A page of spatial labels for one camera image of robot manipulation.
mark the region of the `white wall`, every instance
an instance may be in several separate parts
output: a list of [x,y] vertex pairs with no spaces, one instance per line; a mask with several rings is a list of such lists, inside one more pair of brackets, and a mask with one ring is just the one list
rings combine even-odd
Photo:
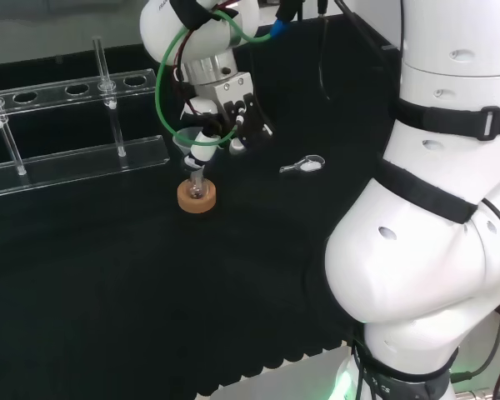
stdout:
[[[0,22],[0,63],[77,53],[92,48],[100,35],[106,47],[140,43],[138,19],[147,0],[127,0],[117,12],[56,17],[38,22]],[[347,5],[393,44],[400,41],[399,0],[347,0]],[[305,18],[317,16],[317,0],[306,0]],[[341,13],[329,0],[328,14]],[[262,10],[262,24],[275,20],[274,7]]]
[[355,0],[356,13],[390,43],[400,45],[400,0]]

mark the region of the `circular hole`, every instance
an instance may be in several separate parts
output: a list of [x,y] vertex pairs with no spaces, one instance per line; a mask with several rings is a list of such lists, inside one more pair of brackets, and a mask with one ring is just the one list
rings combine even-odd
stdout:
[[495,233],[497,232],[497,227],[494,226],[494,223],[492,223],[491,221],[487,221],[487,229],[489,231],[491,231],[491,233]]
[[79,96],[80,94],[84,94],[89,90],[89,86],[86,84],[69,86],[65,89],[65,92],[70,94],[71,96]]
[[13,96],[13,101],[19,104],[27,104],[31,103],[36,98],[37,94],[35,92],[26,92],[26,93],[19,93]]
[[124,84],[131,86],[133,88],[137,86],[142,86],[147,82],[146,77],[143,75],[137,75],[136,77],[127,77],[124,79]]
[[380,231],[380,235],[387,240],[397,240],[397,234],[388,227],[379,227],[377,230]]
[[428,150],[441,151],[444,149],[443,144],[437,140],[423,140],[422,145]]

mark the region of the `black strap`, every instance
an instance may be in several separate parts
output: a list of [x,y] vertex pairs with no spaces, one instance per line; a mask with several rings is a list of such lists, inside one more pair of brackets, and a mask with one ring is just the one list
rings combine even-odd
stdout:
[[391,108],[392,117],[409,127],[423,131],[466,136],[481,141],[500,135],[500,107],[484,107],[482,111],[448,110],[423,107],[398,99]]
[[384,159],[380,160],[374,179],[404,200],[455,223],[467,222],[478,208]]
[[360,362],[363,365],[363,367],[367,369],[367,371],[370,371],[372,373],[378,373],[380,375],[383,375],[384,377],[397,379],[398,381],[402,382],[425,383],[432,381],[434,379],[438,379],[447,374],[448,370],[450,369],[453,362],[456,360],[456,357],[458,356],[458,351],[459,349],[456,349],[456,351],[450,357],[448,362],[444,364],[441,368],[439,368],[437,371],[425,373],[423,375],[412,375],[411,373],[401,372],[394,368],[389,367],[388,365],[385,365],[383,362],[378,361],[372,355],[368,354],[365,351],[364,346],[360,345],[359,341],[357,340],[354,341],[353,343],[352,354],[356,359],[356,363]]
[[[170,0],[170,5],[182,24],[189,31],[196,31],[210,19],[214,19],[216,21],[220,21],[221,19],[198,4],[197,0]],[[238,14],[236,10],[231,8],[224,8],[222,11],[230,18],[235,18]]]

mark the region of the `acrylic test tube rack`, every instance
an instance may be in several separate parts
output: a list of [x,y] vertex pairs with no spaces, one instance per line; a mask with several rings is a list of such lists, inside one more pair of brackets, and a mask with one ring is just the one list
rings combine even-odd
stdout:
[[[160,135],[125,141],[118,118],[118,99],[154,93],[155,73],[147,69],[110,75],[100,37],[92,41],[100,72],[98,77],[0,91],[0,133],[11,158],[10,162],[0,163],[0,195],[122,173],[168,161],[167,148]],[[103,102],[113,143],[22,157],[9,126],[9,116],[49,108],[71,108],[90,102]]]

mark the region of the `green light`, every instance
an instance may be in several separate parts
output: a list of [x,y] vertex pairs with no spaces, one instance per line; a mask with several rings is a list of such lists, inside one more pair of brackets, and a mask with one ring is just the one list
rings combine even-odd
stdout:
[[352,385],[352,378],[350,374],[345,371],[341,377],[339,378],[335,388],[333,389],[332,396],[330,396],[329,400],[345,400],[348,399],[350,387]]

